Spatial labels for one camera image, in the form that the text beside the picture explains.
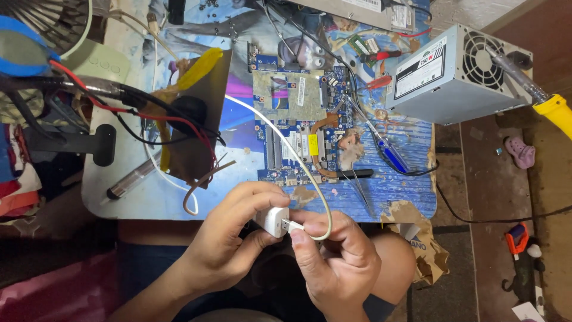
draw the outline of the peeling table surface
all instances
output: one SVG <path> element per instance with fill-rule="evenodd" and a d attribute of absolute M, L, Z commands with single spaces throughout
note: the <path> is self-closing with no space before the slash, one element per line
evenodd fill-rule
<path fill-rule="evenodd" d="M 145 16 L 148 12 L 153 12 L 157 15 L 157 20 L 161 22 L 165 13 L 166 1 L 164 4 L 162 0 L 150 2 L 120 0 L 117 2 L 120 9 L 134 14 L 142 21 L 146 21 Z M 416 4 L 429 8 L 428 0 L 418 0 Z M 185 25 L 172 26 L 167 23 L 166 28 L 160 34 L 179 58 L 198 57 L 211 47 L 232 48 L 234 53 L 227 94 L 250 105 L 253 103 L 252 75 L 248 73 L 246 65 L 247 41 L 256 44 L 262 54 L 277 55 L 279 48 L 279 38 L 276 33 L 272 32 L 272 27 L 264 12 L 260 9 L 253 9 L 254 6 L 251 1 L 219 0 L 219 7 L 206 7 L 204 10 L 199 10 L 198 0 L 187 0 Z M 426 14 L 421 11 L 416 12 L 416 33 L 427 28 L 426 19 Z M 375 38 L 382 50 L 414 52 L 429 42 L 428 34 L 415 38 L 403 38 L 395 33 L 388 33 L 344 18 L 333 17 L 332 21 L 337 26 L 337 30 L 326 32 L 323 38 L 327 39 L 336 54 L 345 57 L 348 62 L 356 59 L 355 52 L 347 44 L 347 40 L 355 33 L 365 40 Z M 130 59 L 131 69 L 126 83 L 150 92 L 154 71 L 152 37 L 144 36 L 142 28 L 127 18 L 126 22 L 130 26 L 110 19 L 104 44 L 123 52 Z M 224 29 L 229 28 L 228 26 L 233 26 L 232 30 Z M 282 29 L 285 39 L 300 38 L 301 34 L 292 26 L 278 24 L 278 27 Z M 359 78 L 359 87 L 364 87 L 365 83 L 379 78 L 384 70 L 389 72 L 392 66 L 408 55 L 388 58 L 383 66 L 381 62 L 378 62 L 373 68 L 357 61 L 354 72 Z M 172 57 L 160 45 L 158 57 L 157 89 L 167 85 L 170 76 L 167 66 L 172 60 Z M 336 63 L 329 56 L 324 56 L 324 58 L 327 64 Z M 383 109 L 386 100 L 385 92 L 385 87 L 374 89 L 371 92 L 366 89 L 360 90 L 359 99 L 373 123 L 380 124 L 379 128 L 382 132 L 384 131 L 382 125 L 389 125 L 387 127 L 389 139 L 396 145 L 413 170 L 427 169 L 435 160 L 432 124 L 391 112 L 387 114 Z M 379 120 L 386 117 L 391 122 Z M 124 118 L 128 125 L 139 133 L 138 119 L 129 115 Z M 82 186 L 84 204 L 92 213 L 102 218 L 201 220 L 232 187 L 246 180 L 257 180 L 257 170 L 264 168 L 263 144 L 256 140 L 253 130 L 254 114 L 234 102 L 225 100 L 220 131 L 227 146 L 223 147 L 218 144 L 215 152 L 218 156 L 228 153 L 225 160 L 236 160 L 237 164 L 215 175 L 207 190 L 197 189 L 195 191 L 199 205 L 198 216 L 191 216 L 183 210 L 181 204 L 185 192 L 172 187 L 156 172 L 148 175 L 124 198 L 102 205 L 101 201 L 105 191 L 148 159 L 143 145 L 130 137 L 111 113 L 94 109 L 92 129 L 105 123 L 117 128 L 115 161 L 109 167 L 98 167 L 93 163 L 92 156 L 88 155 Z M 378 157 L 371 134 L 366 131 L 363 123 L 356 122 L 354 134 L 353 138 L 356 142 L 348 145 L 347 150 L 339 155 L 339 160 L 345 170 L 349 169 L 355 159 L 358 160 L 353 164 L 354 169 L 374 169 L 372 178 L 360 179 L 366 197 L 373 206 L 373 214 L 368 214 L 360 197 L 347 180 L 320 185 L 330 208 L 341 210 L 358 222 L 379 222 L 382 214 L 391 217 L 389 208 L 392 201 L 406 200 L 411 201 L 424 216 L 431 218 L 436 209 L 434 174 L 421 177 L 397 174 Z M 183 181 L 172 179 L 179 185 L 184 185 Z M 311 184 L 284 187 L 284 190 L 291 194 L 292 208 L 303 207 L 307 210 L 324 211 L 324 206 L 320 199 L 316 198 L 317 193 Z M 189 207 L 193 209 L 192 198 Z"/>

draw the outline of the blue table surface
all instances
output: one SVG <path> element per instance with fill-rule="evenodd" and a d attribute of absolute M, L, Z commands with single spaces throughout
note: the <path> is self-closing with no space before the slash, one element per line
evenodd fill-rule
<path fill-rule="evenodd" d="M 133 2 L 131 8 L 123 10 L 137 12 L 137 16 L 144 16 L 145 12 L 154 12 L 157 20 L 161 21 L 165 13 L 165 3 L 163 0 L 151 0 L 148 4 Z M 429 8 L 428 0 L 418 0 L 416 5 Z M 227 26 L 228 22 L 233 23 L 233 29 L 237 31 L 239 37 L 234 44 L 228 34 L 216 32 L 215 28 L 219 26 Z M 348 26 L 347 20 L 335 18 L 337 26 Z M 416 14 L 416 31 L 421 32 L 428 28 L 427 15 L 417 11 Z M 300 37 L 300 33 L 289 25 L 278 25 L 283 30 L 283 37 Z M 401 50 L 409 52 L 410 39 L 404 37 L 395 37 L 395 33 L 388 33 L 384 30 L 372 28 L 362 23 L 350 25 L 350 30 L 342 31 L 340 29 L 326 32 L 327 40 L 335 50 L 335 53 L 345 57 L 346 61 L 354 60 L 356 53 L 344 42 L 353 34 L 359 35 L 367 40 L 375 38 L 379 48 L 382 50 Z M 182 26 L 172 26 L 167 24 L 161 32 L 161 37 L 166 39 L 168 46 L 179 56 L 179 58 L 195 58 L 200 56 L 211 47 L 219 47 L 222 49 L 233 49 L 233 60 L 231 63 L 231 72 L 229 76 L 229 85 L 227 86 L 227 94 L 236 97 L 247 104 L 252 105 L 252 75 L 247 71 L 246 51 L 247 41 L 257 44 L 262 54 L 277 55 L 277 48 L 280 39 L 273 32 L 264 12 L 260 9 L 251 9 L 247 6 L 233 7 L 232 0 L 219 0 L 219 7 L 206 7 L 205 10 L 199 10 L 198 1 L 187 0 L 185 11 L 185 24 Z M 141 70 L 139 77 L 141 79 L 140 88 L 150 91 L 152 88 L 153 78 L 153 61 L 154 49 L 153 41 L 150 36 L 142 39 L 142 54 L 140 46 L 124 46 L 122 52 L 125 53 L 132 61 L 133 65 L 139 63 Z M 415 46 L 418 48 L 429 42 L 428 34 L 411 38 L 417 42 Z M 399 61 L 406 59 L 410 54 L 404 54 L 399 58 L 388 58 L 385 61 L 385 69 L 389 72 L 392 66 Z M 158 50 L 160 59 L 158 65 L 158 77 L 156 80 L 156 88 L 165 87 L 168 84 L 170 72 L 167 69 L 169 61 L 172 57 L 163 49 Z M 378 71 L 381 62 L 377 63 L 373 69 L 365 66 L 357 61 L 355 73 L 358 76 L 358 86 L 363 87 L 365 83 L 375 79 L 375 71 Z M 369 112 L 372 121 L 375 118 L 372 113 L 377 109 L 383 109 L 385 105 L 386 88 L 382 87 L 372 91 L 359 91 L 358 97 Z M 398 121 L 399 126 L 390 126 L 388 129 L 388 137 L 397 146 L 401 155 L 413 168 L 413 170 L 424 170 L 431 162 L 434 161 L 432 153 L 432 136 L 433 126 L 425 121 L 412 119 L 402 115 L 389 113 L 391 120 Z M 356 122 L 357 129 L 365 130 L 366 127 L 361 122 Z M 237 183 L 246 180 L 257 180 L 257 170 L 264 168 L 263 145 L 261 141 L 257 141 L 254 132 L 254 114 L 244 107 L 225 100 L 223 106 L 223 115 L 220 123 L 220 131 L 227 141 L 227 147 L 217 145 L 215 152 L 218 156 L 228 153 L 225 160 L 236 160 L 237 164 L 216 175 L 213 182 L 207 190 L 197 189 L 195 192 L 199 200 L 200 213 L 193 217 L 182 210 L 181 201 L 185 195 L 184 191 L 176 190 L 170 187 L 164 180 L 150 179 L 143 182 L 143 188 L 138 187 L 137 191 L 132 191 L 122 206 L 101 206 L 96 200 L 87 200 L 84 193 L 84 202 L 93 213 L 100 217 L 107 218 L 130 218 L 130 219 L 176 219 L 191 220 L 204 219 L 209 210 L 213 209 L 224 197 L 224 195 Z M 431 180 L 431 175 L 421 177 L 409 177 L 397 174 L 391 170 L 377 155 L 371 134 L 368 131 L 362 131 L 361 144 L 363 144 L 364 155 L 354 163 L 354 169 L 371 168 L 374 170 L 372 178 L 360 179 L 360 183 L 367 196 L 369 203 L 373 207 L 373 214 L 369 214 L 364 208 L 363 202 L 357 195 L 352 186 L 343 180 L 339 183 L 323 183 L 320 188 L 327 198 L 328 204 L 332 210 L 341 210 L 350 215 L 358 222 L 379 222 L 380 215 L 385 213 L 389 215 L 389 205 L 392 201 L 407 200 L 411 201 L 417 209 L 427 218 L 431 218 L 436 209 L 436 195 Z M 248 147 L 250 153 L 245 153 L 244 148 Z M 91 171 L 88 176 L 94 177 L 97 171 Z M 179 184 L 182 181 L 173 178 Z M 305 186 L 308 190 L 313 190 L 311 184 Z M 295 187 L 284 187 L 288 193 L 292 193 Z M 162 200 L 157 206 L 157 196 L 161 195 Z M 296 202 L 292 202 L 292 208 L 299 207 Z M 304 209 L 318 212 L 324 211 L 324 206 L 319 198 L 308 203 Z"/>

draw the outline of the pink slipper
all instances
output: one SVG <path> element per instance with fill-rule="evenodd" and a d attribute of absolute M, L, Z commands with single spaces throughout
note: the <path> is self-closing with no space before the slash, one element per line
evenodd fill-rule
<path fill-rule="evenodd" d="M 528 169 L 534 165 L 534 153 L 536 149 L 527 146 L 521 138 L 511 136 L 505 141 L 508 153 L 513 156 L 514 163 L 521 169 Z"/>

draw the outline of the paper bag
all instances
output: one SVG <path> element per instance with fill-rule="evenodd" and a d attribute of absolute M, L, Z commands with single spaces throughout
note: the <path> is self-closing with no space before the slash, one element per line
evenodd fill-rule
<path fill-rule="evenodd" d="M 444 250 L 433 239 L 433 227 L 410 201 L 392 202 L 389 214 L 382 213 L 380 220 L 383 223 L 414 223 L 411 225 L 391 225 L 394 232 L 407 236 L 411 229 L 419 229 L 417 234 L 409 241 L 415 257 L 417 258 L 417 270 L 413 282 L 425 281 L 433 285 L 443 274 L 449 274 L 447 259 L 449 252 Z"/>

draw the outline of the red wire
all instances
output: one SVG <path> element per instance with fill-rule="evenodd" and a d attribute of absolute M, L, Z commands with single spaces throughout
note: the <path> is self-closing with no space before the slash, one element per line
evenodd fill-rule
<path fill-rule="evenodd" d="M 433 29 L 433 28 L 429 27 L 429 29 L 425 30 L 424 32 L 420 32 L 420 33 L 418 33 L 418 34 L 404 34 L 404 33 L 398 33 L 398 32 L 396 32 L 396 34 L 398 34 L 398 35 L 400 35 L 400 36 L 402 36 L 402 37 L 412 38 L 412 37 L 421 36 L 422 34 L 426 34 L 426 33 L 430 32 L 431 29 Z"/>
<path fill-rule="evenodd" d="M 68 68 L 66 68 L 65 66 L 63 66 L 62 64 L 60 64 L 59 62 L 56 62 L 54 60 L 50 60 L 50 64 L 54 65 L 55 67 L 57 67 L 58 69 L 61 69 L 64 73 L 66 73 L 66 75 L 70 78 L 72 78 L 79 86 L 81 86 L 83 89 L 87 90 L 87 86 L 84 84 L 84 82 L 81 81 L 81 79 L 79 77 L 77 77 L 72 71 L 70 71 Z M 105 105 L 105 104 L 101 104 L 99 101 L 97 101 L 96 99 L 94 99 L 91 96 L 88 96 L 89 100 L 92 101 L 93 105 L 100 107 L 102 109 L 105 109 L 107 111 L 112 111 L 112 112 L 119 112 L 119 113 L 128 113 L 129 111 L 127 109 L 124 108 L 117 108 L 117 107 L 111 107 L 109 105 Z M 216 155 L 215 152 L 212 150 L 212 148 L 210 147 L 210 140 L 209 138 L 206 136 L 205 132 L 203 130 L 197 130 L 197 128 L 194 126 L 193 123 L 191 123 L 189 120 L 183 119 L 182 117 L 175 117 L 175 116 L 151 116 L 151 115 L 146 115 L 146 114 L 141 114 L 139 112 L 136 112 L 136 115 L 139 116 L 142 119 L 147 119 L 147 120 L 154 120 L 154 121 L 179 121 L 179 122 L 183 122 L 186 125 L 188 125 L 197 135 L 198 139 L 205 144 L 205 146 L 209 149 L 211 157 L 213 158 L 213 161 L 216 161 Z"/>

